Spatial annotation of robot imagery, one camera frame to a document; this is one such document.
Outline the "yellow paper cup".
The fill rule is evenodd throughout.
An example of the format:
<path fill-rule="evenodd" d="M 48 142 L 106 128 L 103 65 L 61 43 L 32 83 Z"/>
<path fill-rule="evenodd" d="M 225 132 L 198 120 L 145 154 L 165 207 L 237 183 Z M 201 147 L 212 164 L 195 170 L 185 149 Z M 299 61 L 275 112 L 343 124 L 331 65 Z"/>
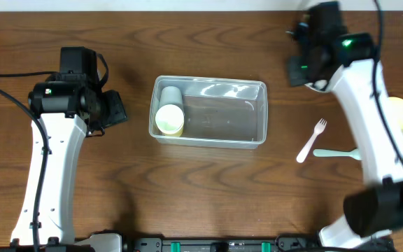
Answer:
<path fill-rule="evenodd" d="M 173 129 L 173 130 L 167 130 L 167 129 L 160 128 L 160 131 L 164 136 L 180 137 L 183 133 L 183 126 L 181 125 L 178 129 Z"/>

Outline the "grey paper cup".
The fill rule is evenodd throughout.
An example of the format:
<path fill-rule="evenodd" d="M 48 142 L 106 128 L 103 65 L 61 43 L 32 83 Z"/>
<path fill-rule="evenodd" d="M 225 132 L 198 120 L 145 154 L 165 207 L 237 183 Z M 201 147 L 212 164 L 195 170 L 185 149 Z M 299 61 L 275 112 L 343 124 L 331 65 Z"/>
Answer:
<path fill-rule="evenodd" d="M 183 96 L 179 88 L 175 86 L 168 86 L 162 90 L 160 96 L 159 107 L 166 105 L 176 105 L 180 108 L 183 107 Z"/>

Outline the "white plastic bowl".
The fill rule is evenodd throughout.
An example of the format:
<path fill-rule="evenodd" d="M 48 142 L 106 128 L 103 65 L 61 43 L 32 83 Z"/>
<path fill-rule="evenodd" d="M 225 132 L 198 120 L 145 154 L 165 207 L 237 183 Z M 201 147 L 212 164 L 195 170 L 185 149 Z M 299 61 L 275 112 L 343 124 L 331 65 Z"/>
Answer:
<path fill-rule="evenodd" d="M 318 80 L 315 83 L 306 83 L 305 86 L 315 92 L 328 93 L 330 92 L 328 84 L 329 82 L 327 80 Z"/>

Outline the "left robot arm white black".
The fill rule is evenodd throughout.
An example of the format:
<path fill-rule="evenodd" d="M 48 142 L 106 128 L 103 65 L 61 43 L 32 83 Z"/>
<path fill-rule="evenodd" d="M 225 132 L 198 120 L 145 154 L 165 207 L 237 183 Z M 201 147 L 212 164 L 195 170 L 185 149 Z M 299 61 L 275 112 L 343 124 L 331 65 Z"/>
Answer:
<path fill-rule="evenodd" d="M 26 193 L 10 244 L 2 251 L 124 251 L 122 235 L 102 231 L 76 241 L 73 191 L 83 141 L 127 121 L 120 95 L 103 91 L 104 58 L 85 47 L 63 47 L 58 72 L 28 95 L 33 146 Z"/>

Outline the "clear plastic container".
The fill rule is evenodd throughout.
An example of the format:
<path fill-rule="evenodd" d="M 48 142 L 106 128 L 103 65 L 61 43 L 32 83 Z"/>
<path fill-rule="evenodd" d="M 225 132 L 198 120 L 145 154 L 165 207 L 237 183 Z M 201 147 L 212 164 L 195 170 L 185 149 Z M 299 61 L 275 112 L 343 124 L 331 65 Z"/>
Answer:
<path fill-rule="evenodd" d="M 181 136 L 165 136 L 155 114 L 164 88 L 181 92 L 185 122 Z M 256 80 L 159 76 L 150 102 L 148 131 L 161 144 L 255 149 L 267 138 L 267 86 Z"/>

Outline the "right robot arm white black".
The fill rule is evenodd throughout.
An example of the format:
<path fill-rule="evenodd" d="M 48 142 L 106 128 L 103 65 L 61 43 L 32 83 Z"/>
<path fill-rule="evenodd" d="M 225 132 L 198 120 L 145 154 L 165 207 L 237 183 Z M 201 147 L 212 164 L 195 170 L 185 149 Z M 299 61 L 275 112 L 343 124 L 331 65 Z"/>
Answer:
<path fill-rule="evenodd" d="M 300 50 L 288 61 L 290 83 L 335 95 L 360 152 L 365 185 L 303 250 L 392 251 L 389 235 L 403 228 L 403 132 L 390 110 L 382 42 L 350 33 L 338 1 L 310 6 L 290 35 Z"/>

